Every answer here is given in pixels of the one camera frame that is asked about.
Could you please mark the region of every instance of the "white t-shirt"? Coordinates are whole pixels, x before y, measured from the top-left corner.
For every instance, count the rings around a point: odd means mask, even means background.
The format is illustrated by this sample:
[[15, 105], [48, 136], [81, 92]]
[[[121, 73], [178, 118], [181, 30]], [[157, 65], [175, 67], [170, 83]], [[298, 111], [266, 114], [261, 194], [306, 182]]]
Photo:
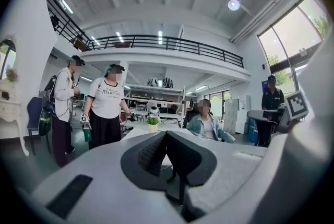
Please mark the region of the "white t-shirt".
[[104, 78], [97, 78], [90, 85], [89, 97], [94, 98], [92, 110], [102, 118], [115, 118], [120, 114], [120, 103], [124, 99], [124, 91], [119, 84], [108, 85]]
[[209, 118], [208, 120], [204, 121], [204, 134], [203, 134], [203, 138], [210, 138], [210, 139], [214, 139], [214, 135], [213, 135], [213, 128], [212, 128], [212, 124], [211, 124], [211, 118]]

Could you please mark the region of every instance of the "dark uniform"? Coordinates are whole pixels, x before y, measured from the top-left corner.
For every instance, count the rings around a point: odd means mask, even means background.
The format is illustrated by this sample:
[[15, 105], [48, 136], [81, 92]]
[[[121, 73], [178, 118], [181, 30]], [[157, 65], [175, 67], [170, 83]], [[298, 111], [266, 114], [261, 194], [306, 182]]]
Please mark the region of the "dark uniform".
[[[284, 103], [284, 94], [282, 90], [275, 88], [275, 91], [271, 93], [269, 88], [265, 89], [262, 96], [262, 108], [266, 108], [266, 110], [277, 110], [281, 103]], [[278, 121], [278, 114], [264, 112], [264, 117], [267, 117], [267, 114], [271, 115], [271, 121]], [[256, 125], [258, 131], [258, 141], [255, 146], [268, 147], [270, 144], [272, 122], [256, 121]]]
[[283, 91], [275, 88], [275, 91], [272, 94], [270, 89], [266, 88], [262, 96], [262, 108], [266, 108], [267, 110], [277, 110], [281, 103], [284, 103]]

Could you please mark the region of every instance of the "hand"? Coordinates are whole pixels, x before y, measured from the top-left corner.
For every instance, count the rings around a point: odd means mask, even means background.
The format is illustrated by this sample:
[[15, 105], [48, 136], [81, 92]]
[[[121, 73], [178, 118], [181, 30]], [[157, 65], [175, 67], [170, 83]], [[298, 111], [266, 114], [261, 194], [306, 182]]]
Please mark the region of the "hand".
[[74, 88], [73, 92], [74, 92], [74, 96], [79, 96], [80, 95], [80, 89], [79, 88]]

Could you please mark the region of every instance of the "woman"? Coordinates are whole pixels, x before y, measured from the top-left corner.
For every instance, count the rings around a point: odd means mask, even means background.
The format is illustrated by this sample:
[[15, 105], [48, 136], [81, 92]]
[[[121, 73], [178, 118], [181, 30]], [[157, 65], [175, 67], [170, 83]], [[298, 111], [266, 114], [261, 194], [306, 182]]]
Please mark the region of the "woman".
[[68, 163], [66, 154], [74, 151], [71, 145], [71, 126], [73, 100], [80, 96], [79, 89], [73, 88], [73, 74], [80, 70], [85, 62], [74, 55], [69, 59], [67, 67], [57, 75], [54, 87], [55, 115], [52, 115], [52, 145], [57, 164], [63, 167]]
[[90, 113], [92, 141], [89, 149], [121, 140], [120, 106], [127, 115], [130, 110], [124, 100], [124, 91], [118, 81], [124, 68], [112, 64], [104, 77], [95, 79], [90, 86], [83, 116]]
[[225, 132], [217, 118], [210, 114], [211, 103], [207, 99], [203, 99], [198, 104], [199, 115], [193, 117], [187, 126], [187, 129], [195, 136], [213, 139], [220, 139], [227, 143], [235, 142], [235, 138]]

